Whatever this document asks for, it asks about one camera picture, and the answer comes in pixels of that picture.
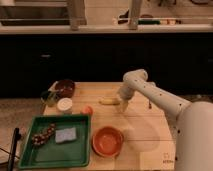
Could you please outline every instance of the terracotta bowl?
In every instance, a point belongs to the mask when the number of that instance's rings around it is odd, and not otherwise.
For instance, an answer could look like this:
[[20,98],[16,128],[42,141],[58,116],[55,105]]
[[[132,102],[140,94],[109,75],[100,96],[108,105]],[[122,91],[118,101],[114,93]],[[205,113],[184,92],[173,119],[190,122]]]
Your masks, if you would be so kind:
[[94,151],[102,157],[117,156],[123,144],[124,138],[121,131],[106,126],[94,133],[92,146]]
[[58,96],[60,98],[71,98],[75,91],[75,83],[69,79],[60,80],[55,85],[55,90],[58,91]]

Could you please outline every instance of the cabinet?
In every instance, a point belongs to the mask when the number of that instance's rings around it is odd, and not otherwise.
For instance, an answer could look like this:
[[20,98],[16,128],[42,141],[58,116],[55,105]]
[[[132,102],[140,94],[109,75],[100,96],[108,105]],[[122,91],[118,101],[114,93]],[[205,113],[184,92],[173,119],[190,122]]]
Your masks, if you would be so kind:
[[144,68],[177,94],[213,93],[212,33],[0,35],[0,97],[39,97],[55,81],[122,81]]

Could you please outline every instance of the white cup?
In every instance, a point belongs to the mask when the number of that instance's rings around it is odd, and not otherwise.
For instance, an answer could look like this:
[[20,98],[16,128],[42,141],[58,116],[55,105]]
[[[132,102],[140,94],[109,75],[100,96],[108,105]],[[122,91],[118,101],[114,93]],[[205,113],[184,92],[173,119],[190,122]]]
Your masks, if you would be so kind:
[[72,113],[72,100],[70,98],[62,98],[57,103],[57,109],[63,114]]

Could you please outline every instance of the wooden table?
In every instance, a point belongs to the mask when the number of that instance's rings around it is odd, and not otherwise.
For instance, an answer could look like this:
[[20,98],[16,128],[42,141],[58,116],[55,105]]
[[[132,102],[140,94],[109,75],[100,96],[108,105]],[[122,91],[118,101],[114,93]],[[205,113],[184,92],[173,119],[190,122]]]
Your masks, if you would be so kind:
[[[117,106],[101,105],[103,97],[115,97],[122,85],[118,82],[76,83],[73,113],[86,105],[94,109],[91,120],[92,133],[103,126],[113,126],[124,134],[121,153],[116,158],[103,158],[91,150],[90,163],[84,168],[58,170],[172,170],[175,146],[164,112],[139,93],[120,113]],[[46,107],[44,115],[60,114],[56,107]]]

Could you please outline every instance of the green object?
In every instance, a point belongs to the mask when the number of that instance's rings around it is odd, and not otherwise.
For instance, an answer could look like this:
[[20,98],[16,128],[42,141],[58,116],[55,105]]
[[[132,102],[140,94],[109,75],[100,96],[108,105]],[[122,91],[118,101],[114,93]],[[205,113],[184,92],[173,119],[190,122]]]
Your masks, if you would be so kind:
[[159,25],[160,24],[160,21],[159,20],[152,20],[152,19],[143,19],[143,20],[138,20],[138,24],[139,25],[154,25],[154,24],[157,24]]
[[[31,138],[41,133],[51,123],[57,129],[76,128],[77,139],[72,142],[57,144],[55,135],[40,147],[34,147]],[[19,169],[66,168],[84,167],[89,164],[90,156],[90,127],[89,115],[40,116],[32,121],[26,136]]]
[[54,106],[58,100],[59,100],[59,97],[57,95],[57,92],[43,91],[41,93],[41,101],[49,107]]

